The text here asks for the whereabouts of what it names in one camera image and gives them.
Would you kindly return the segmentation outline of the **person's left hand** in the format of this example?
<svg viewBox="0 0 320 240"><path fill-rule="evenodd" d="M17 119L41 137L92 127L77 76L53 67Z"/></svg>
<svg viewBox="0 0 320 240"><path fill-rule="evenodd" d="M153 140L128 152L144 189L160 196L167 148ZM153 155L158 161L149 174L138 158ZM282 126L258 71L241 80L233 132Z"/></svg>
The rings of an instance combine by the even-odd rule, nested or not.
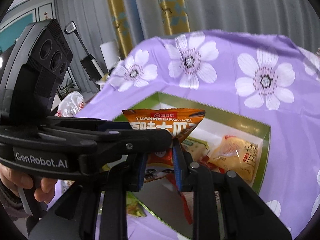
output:
<svg viewBox="0 0 320 240"><path fill-rule="evenodd" d="M1 164L1 181L6 188L19 196L18 188L32 189L33 180L26 173L13 170ZM55 196L56 179L42 178L40 186L36 188L34 197L38 202L49 204Z"/></svg>

